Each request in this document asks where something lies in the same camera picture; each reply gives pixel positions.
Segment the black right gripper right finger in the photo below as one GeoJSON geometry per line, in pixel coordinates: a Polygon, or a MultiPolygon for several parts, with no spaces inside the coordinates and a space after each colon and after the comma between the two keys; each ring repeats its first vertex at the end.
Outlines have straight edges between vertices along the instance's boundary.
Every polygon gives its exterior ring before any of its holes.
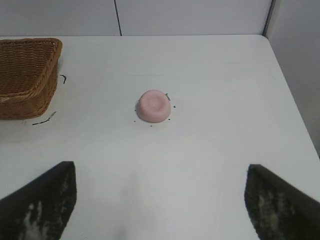
{"type": "Polygon", "coordinates": [[[244,203],[261,240],[320,238],[320,203],[261,164],[248,167],[244,203]]]}

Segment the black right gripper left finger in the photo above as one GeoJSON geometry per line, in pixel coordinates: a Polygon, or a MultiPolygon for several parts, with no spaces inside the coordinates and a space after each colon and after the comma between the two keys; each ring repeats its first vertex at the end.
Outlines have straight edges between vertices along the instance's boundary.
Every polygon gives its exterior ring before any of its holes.
{"type": "Polygon", "coordinates": [[[75,205],[75,164],[62,161],[0,200],[0,238],[59,240],[75,205]]]}

